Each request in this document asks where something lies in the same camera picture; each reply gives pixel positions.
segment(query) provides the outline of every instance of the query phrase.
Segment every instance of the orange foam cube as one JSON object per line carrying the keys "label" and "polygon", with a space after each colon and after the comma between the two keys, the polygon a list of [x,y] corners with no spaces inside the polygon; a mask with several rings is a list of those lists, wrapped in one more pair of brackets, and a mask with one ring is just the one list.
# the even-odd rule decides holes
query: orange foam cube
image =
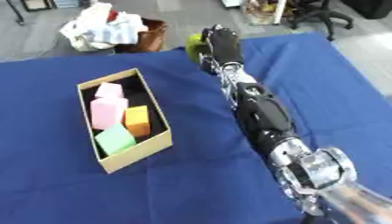
{"label": "orange foam cube", "polygon": [[151,127],[147,106],[125,109],[124,124],[134,137],[148,136]]}

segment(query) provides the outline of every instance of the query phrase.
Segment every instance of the blue fabric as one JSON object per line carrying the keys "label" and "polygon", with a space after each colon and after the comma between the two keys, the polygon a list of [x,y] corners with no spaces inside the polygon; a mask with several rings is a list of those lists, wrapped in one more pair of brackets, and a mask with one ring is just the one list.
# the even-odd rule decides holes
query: blue fabric
{"label": "blue fabric", "polygon": [[[313,149],[336,146],[392,195],[392,109],[317,35],[247,39],[246,70]],[[140,69],[174,145],[112,175],[98,165],[76,84]],[[182,50],[0,65],[0,223],[295,223],[300,212],[249,148],[218,80]]]}

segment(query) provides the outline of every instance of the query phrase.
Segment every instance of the pink foam cube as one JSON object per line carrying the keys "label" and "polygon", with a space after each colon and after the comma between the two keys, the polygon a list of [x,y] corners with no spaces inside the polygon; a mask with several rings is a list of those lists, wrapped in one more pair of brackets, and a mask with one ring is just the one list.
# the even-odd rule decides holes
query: pink foam cube
{"label": "pink foam cube", "polygon": [[91,101],[90,106],[93,129],[105,130],[123,120],[128,100],[125,98],[98,98]]}
{"label": "pink foam cube", "polygon": [[123,87],[120,84],[103,82],[95,93],[95,98],[123,98]]}

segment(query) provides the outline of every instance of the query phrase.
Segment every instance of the brown basket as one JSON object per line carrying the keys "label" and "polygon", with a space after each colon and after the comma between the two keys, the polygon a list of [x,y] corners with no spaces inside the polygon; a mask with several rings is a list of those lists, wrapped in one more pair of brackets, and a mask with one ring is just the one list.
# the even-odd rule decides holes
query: brown basket
{"label": "brown basket", "polygon": [[139,39],[135,45],[116,45],[115,53],[149,53],[159,52],[164,46],[166,23],[161,20],[142,18],[148,31],[139,32]]}

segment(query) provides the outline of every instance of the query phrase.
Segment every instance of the cardboard box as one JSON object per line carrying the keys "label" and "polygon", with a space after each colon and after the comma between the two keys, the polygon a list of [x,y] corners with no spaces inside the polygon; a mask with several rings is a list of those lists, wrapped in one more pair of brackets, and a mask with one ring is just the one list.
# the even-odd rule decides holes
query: cardboard box
{"label": "cardboard box", "polygon": [[[136,145],[110,156],[107,156],[95,141],[95,136],[101,130],[92,129],[91,127],[90,102],[95,98],[96,89],[103,82],[121,84],[124,90],[124,97],[129,99],[130,107],[147,105],[151,126],[151,132],[148,136],[136,138]],[[127,70],[81,83],[78,85],[78,93],[96,159],[107,173],[115,172],[151,154],[172,146],[172,132],[169,124],[143,76],[137,69]]]}

